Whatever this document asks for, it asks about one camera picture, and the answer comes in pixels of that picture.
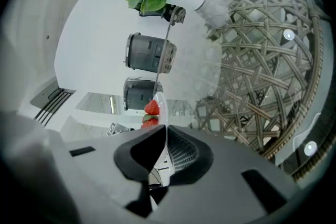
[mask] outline strawberry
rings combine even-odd
[[[159,109],[158,103],[155,100],[150,101],[145,106],[145,112],[149,115],[159,115],[160,109]]]
[[[158,117],[156,115],[144,115],[143,118],[142,118],[142,123],[150,120],[150,119],[158,119]]]
[[[144,124],[141,125],[141,128],[146,128],[154,125],[158,125],[159,121],[158,119],[149,119]]]

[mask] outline white vase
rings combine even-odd
[[[168,4],[195,10],[212,28],[223,27],[229,19],[228,7],[221,0],[166,0]]]

